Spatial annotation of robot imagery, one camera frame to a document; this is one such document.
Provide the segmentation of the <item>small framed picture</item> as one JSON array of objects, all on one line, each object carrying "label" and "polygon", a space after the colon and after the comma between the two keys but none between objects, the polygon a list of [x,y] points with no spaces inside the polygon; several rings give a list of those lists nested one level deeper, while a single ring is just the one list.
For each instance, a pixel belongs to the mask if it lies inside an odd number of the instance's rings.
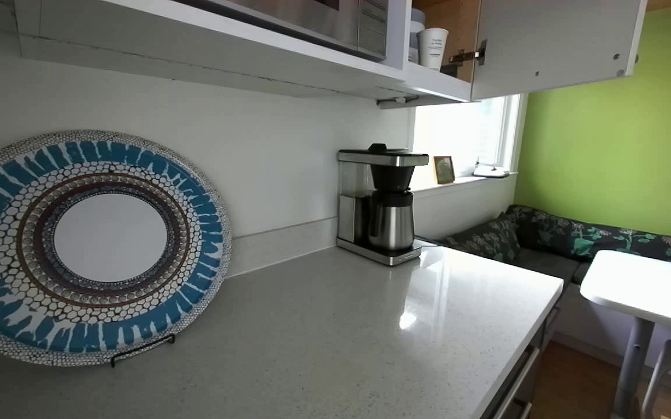
[{"label": "small framed picture", "polygon": [[451,184],[453,182],[453,160],[450,155],[436,155],[432,168],[436,168],[436,182],[437,184]]}]

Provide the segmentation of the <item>blue patterned decorative plate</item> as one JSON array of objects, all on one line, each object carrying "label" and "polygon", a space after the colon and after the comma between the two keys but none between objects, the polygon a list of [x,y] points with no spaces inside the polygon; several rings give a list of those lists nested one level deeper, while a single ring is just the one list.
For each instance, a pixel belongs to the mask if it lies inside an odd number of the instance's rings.
[{"label": "blue patterned decorative plate", "polygon": [[0,354],[103,364],[215,299],[230,221],[178,153],[111,129],[0,148]]}]

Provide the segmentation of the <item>white window frame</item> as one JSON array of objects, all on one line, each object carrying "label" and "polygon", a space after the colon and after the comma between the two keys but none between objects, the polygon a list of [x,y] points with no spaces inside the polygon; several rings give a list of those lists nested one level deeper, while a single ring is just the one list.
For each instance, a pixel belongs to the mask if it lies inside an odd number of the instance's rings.
[{"label": "white window frame", "polygon": [[436,155],[453,160],[453,184],[514,174],[523,116],[523,96],[420,107],[413,148],[427,153],[428,164],[415,172],[413,185],[416,190],[442,185],[436,182]]}]

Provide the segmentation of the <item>white paper cup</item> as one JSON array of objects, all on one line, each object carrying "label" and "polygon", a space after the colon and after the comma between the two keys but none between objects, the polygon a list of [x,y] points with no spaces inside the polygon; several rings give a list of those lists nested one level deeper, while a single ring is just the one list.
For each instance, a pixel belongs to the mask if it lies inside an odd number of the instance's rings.
[{"label": "white paper cup", "polygon": [[423,28],[420,33],[420,52],[423,68],[437,70],[442,65],[444,42],[448,42],[444,28]]}]

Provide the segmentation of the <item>white cabinet door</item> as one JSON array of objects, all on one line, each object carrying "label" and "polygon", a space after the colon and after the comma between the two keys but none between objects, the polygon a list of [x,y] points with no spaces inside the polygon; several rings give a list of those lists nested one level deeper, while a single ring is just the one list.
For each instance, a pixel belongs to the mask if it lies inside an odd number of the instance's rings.
[{"label": "white cabinet door", "polygon": [[472,100],[628,76],[647,0],[480,0]]}]

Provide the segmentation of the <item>dark lower cabinet drawers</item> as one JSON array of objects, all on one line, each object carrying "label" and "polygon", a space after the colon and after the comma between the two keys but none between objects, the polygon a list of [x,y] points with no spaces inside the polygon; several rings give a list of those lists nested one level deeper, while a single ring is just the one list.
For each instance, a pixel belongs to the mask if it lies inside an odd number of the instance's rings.
[{"label": "dark lower cabinet drawers", "polygon": [[531,335],[521,355],[514,361],[512,369],[508,371],[480,419],[529,419],[533,406],[541,355],[552,336],[558,310],[562,304],[554,304],[544,314],[543,324]]}]

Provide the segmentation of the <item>green patterned bench cushion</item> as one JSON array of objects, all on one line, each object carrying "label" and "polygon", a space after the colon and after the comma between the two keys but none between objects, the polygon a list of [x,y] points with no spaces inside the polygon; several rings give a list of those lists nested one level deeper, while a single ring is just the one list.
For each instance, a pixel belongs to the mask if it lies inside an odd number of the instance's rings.
[{"label": "green patterned bench cushion", "polygon": [[510,204],[499,217],[439,238],[439,245],[580,284],[602,248],[671,261],[671,234],[586,224]]}]

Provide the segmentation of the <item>stainless steel coffee maker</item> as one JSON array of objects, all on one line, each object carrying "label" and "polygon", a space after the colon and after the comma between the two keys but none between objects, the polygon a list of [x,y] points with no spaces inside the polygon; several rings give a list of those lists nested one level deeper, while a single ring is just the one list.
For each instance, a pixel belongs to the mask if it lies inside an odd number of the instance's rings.
[{"label": "stainless steel coffee maker", "polygon": [[427,163],[382,142],[340,148],[335,245],[389,267],[416,258],[410,179]]}]

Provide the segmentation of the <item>white upper cabinet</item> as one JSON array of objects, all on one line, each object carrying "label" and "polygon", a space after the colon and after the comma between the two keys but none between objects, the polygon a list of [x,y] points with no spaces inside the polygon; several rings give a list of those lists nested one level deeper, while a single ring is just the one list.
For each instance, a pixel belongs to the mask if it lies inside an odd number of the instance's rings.
[{"label": "white upper cabinet", "polygon": [[471,97],[467,82],[408,59],[408,0],[389,2],[379,62],[178,0],[14,0],[14,15],[21,50],[39,59],[281,96]]}]

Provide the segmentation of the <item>white side table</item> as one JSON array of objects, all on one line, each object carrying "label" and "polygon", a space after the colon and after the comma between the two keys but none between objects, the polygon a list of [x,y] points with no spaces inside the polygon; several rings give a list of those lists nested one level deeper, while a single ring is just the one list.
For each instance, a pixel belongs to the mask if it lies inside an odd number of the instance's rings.
[{"label": "white side table", "polygon": [[580,293],[634,318],[609,414],[630,419],[653,327],[657,324],[671,327],[671,261],[602,248],[593,256]]}]

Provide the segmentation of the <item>stainless steel microwave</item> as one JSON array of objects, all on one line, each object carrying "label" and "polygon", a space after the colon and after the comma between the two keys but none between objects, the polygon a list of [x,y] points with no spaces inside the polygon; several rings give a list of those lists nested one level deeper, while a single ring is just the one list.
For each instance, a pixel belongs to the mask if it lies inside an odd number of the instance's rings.
[{"label": "stainless steel microwave", "polygon": [[387,0],[178,0],[371,59],[383,58]]}]

